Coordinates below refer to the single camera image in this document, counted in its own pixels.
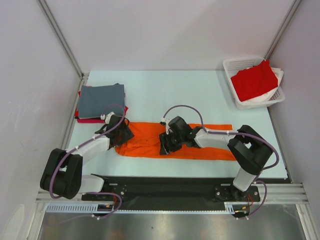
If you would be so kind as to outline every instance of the orange cloth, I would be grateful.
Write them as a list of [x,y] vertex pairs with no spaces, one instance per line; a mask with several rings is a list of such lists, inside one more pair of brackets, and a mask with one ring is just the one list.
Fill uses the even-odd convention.
[[[190,124],[191,128],[197,126],[201,125]],[[206,124],[205,127],[214,130],[232,130],[232,125],[230,124]],[[130,122],[129,128],[133,132],[134,137],[115,148],[115,151],[122,156],[157,159],[236,160],[229,150],[214,147],[187,147],[185,144],[181,149],[171,152],[169,155],[160,155],[161,144],[159,134],[166,131],[165,126],[156,122]]]

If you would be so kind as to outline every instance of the wall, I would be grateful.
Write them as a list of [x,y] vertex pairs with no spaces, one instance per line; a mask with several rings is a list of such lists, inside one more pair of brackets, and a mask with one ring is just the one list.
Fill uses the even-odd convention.
[[79,79],[36,0],[1,1],[0,32],[0,238],[24,204],[21,238]]
[[289,171],[320,224],[320,1],[305,0],[271,58],[284,69],[285,101],[271,107]]
[[221,70],[264,56],[293,0],[47,0],[81,69]]

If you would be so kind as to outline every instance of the folded gray cloth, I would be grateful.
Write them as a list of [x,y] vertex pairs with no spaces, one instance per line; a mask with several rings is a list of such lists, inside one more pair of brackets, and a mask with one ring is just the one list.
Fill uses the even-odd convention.
[[117,115],[123,114],[125,107],[125,86],[115,84],[110,86],[82,86],[81,96],[78,103],[80,119],[99,118],[103,110],[110,104],[118,104],[122,109],[111,106],[105,110],[104,114],[114,112]]

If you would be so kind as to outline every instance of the white laundry basket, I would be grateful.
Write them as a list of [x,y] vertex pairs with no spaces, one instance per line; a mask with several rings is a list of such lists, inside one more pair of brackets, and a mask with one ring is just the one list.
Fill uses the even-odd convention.
[[269,107],[272,104],[282,102],[285,100],[285,94],[279,86],[277,91],[268,101],[262,102],[242,102],[239,100],[234,85],[231,81],[231,77],[236,75],[240,70],[244,70],[247,68],[252,68],[260,64],[264,58],[259,56],[248,56],[248,57],[240,57],[240,58],[230,58],[223,61],[223,67],[225,70],[225,74],[227,77],[227,82],[231,89],[232,95],[235,100],[235,104],[238,109],[251,109],[251,108],[260,108],[260,107]]

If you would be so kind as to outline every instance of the table surface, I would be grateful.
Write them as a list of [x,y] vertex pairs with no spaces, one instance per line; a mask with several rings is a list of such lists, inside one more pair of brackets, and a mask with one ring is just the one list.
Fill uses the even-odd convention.
[[[124,84],[126,117],[131,122],[159,123],[167,109],[190,105],[198,109],[205,124],[232,124],[237,130],[250,125],[280,150],[266,107],[239,110],[231,95],[224,71],[91,71],[89,86]],[[199,123],[196,112],[175,108],[168,118],[181,116],[187,123]],[[75,123],[69,147],[91,138],[102,124]],[[273,154],[266,165],[276,160]],[[118,155],[114,149],[102,152],[83,166],[83,174],[107,176],[232,178],[237,175],[236,161],[158,159]],[[287,178],[282,157],[279,164],[265,170],[262,178]]]

